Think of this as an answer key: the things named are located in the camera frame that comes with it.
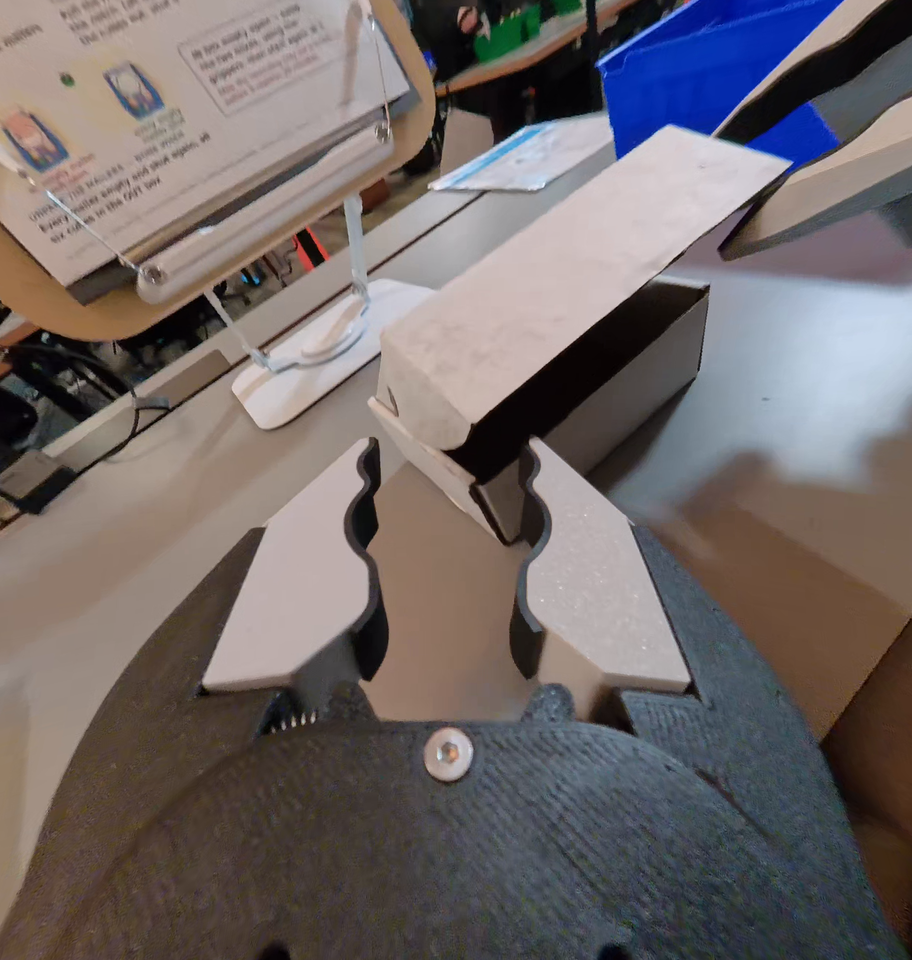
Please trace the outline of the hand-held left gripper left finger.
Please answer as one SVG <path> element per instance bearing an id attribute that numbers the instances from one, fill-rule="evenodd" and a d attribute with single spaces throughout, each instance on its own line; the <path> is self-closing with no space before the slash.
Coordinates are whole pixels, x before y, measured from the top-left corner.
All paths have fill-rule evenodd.
<path id="1" fill-rule="evenodd" d="M 266 523 L 201 686 L 287 690 L 322 710 L 336 685 L 371 680 L 388 650 L 378 569 L 377 438 L 361 438 Z"/>

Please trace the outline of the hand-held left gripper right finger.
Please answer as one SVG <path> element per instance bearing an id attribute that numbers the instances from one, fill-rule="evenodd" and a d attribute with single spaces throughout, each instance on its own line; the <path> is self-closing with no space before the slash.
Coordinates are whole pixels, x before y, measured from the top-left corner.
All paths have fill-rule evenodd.
<path id="1" fill-rule="evenodd" d="M 629 519 L 544 440 L 520 453 L 520 534 L 528 552 L 510 618 L 525 679 L 600 716 L 613 694 L 683 694 L 692 683 Z"/>

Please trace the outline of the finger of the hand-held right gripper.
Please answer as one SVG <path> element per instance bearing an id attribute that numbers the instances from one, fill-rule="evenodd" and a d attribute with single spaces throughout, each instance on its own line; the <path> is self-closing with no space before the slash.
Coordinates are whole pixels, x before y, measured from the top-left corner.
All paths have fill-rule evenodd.
<path id="1" fill-rule="evenodd" d="M 912 247 L 912 92 L 856 138 L 788 175 L 719 253 L 726 261 L 746 258 L 873 210 L 886 212 Z"/>
<path id="2" fill-rule="evenodd" d="M 912 37 L 912 1 L 844 1 L 738 103 L 713 137 L 746 146 Z"/>

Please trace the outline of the blue plastic bin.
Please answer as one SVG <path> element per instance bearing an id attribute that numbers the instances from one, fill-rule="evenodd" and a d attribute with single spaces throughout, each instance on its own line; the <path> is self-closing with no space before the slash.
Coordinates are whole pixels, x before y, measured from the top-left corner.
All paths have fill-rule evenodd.
<path id="1" fill-rule="evenodd" d="M 597 62 L 620 159 L 663 127 L 712 135 L 839 2 L 695 1 Z"/>

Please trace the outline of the white cardboard mailer box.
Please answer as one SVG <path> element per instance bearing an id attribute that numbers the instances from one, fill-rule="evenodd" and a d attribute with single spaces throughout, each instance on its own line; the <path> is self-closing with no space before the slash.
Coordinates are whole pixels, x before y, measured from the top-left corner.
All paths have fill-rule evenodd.
<path id="1" fill-rule="evenodd" d="M 710 288 L 666 270 L 790 165 L 664 127 L 391 324 L 370 408 L 513 544 L 531 438 L 585 475 L 695 380 Z"/>

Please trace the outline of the grey desk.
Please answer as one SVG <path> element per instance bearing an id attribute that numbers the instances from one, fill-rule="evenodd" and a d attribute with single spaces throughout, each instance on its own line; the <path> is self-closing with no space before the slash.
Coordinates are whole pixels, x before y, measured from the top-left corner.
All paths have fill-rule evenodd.
<path id="1" fill-rule="evenodd" d="M 711 286 L 694 381 L 591 482 L 649 526 L 737 621 L 825 737 L 912 620 L 912 251 L 877 217 L 723 264 L 722 225 L 672 272 Z M 387 594 L 379 714 L 508 719 L 518 553 L 443 502 L 366 406 L 371 363 L 264 433 L 219 334 L 150 390 L 177 401 L 39 517 L 0 531 L 0 930 L 54 792 L 130 660 L 252 527 L 355 440 L 378 436 L 379 505 L 431 508 L 456 546 L 449 616 L 409 594 L 429 535 L 380 516 Z"/>

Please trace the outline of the white document stand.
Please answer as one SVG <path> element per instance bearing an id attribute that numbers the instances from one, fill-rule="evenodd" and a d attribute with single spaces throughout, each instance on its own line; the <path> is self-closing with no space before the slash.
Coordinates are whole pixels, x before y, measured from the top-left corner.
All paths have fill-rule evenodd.
<path id="1" fill-rule="evenodd" d="M 430 290 L 367 278 L 360 193 L 419 151 L 436 98 L 399 3 L 355 3 L 364 23 L 383 32 L 410 78 L 407 96 L 271 167 L 203 210 L 201 220 L 169 227 L 148 249 L 114 251 L 108 264 L 69 287 L 42 270 L 0 223 L 2 303 L 40 330 L 106 342 L 143 333 L 204 296 L 250 360 L 233 391 L 264 430 L 300 416 L 369 363 L 379 353 L 382 330 Z M 340 203 L 349 235 L 350 293 L 269 352 L 259 349 L 224 312 L 215 287 Z"/>

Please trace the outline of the small green bin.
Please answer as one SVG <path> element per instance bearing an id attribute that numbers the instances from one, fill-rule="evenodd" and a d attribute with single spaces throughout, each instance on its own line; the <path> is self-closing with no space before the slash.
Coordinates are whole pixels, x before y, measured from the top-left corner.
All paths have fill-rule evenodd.
<path id="1" fill-rule="evenodd" d="M 479 64 L 491 63 L 525 43 L 538 39 L 542 26 L 539 3 L 526 4 L 499 15 L 484 10 L 473 37 L 473 50 Z"/>

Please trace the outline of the wood-topped table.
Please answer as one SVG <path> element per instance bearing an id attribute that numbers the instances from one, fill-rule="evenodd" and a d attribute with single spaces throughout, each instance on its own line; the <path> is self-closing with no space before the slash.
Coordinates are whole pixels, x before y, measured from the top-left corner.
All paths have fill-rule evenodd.
<path id="1" fill-rule="evenodd" d="M 601 40 L 591 41 L 588 38 L 587 15 L 588 8 L 585 6 L 562 16 L 551 17 L 541 25 L 535 38 L 525 41 L 518 48 L 491 61 L 476 63 L 450 80 L 436 82 L 437 99 L 442 100 L 464 90 L 521 74 L 567 49 L 588 55 L 592 49 L 600 47 Z"/>

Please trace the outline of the blue-edged paper sheet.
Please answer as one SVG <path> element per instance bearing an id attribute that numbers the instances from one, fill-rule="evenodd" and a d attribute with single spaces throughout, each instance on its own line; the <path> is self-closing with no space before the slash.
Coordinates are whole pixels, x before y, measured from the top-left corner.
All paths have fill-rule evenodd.
<path id="1" fill-rule="evenodd" d="M 430 182 L 431 191 L 531 193 L 584 160 L 585 145 L 571 124 L 526 126 L 501 144 Z"/>

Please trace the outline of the printed instruction sheet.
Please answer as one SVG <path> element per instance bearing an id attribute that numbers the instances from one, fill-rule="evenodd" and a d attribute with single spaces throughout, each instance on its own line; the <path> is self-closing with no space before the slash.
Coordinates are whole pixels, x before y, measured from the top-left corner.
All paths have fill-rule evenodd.
<path id="1" fill-rule="evenodd" d="M 0 1 L 0 223 L 69 287 L 412 89 L 355 2 Z"/>

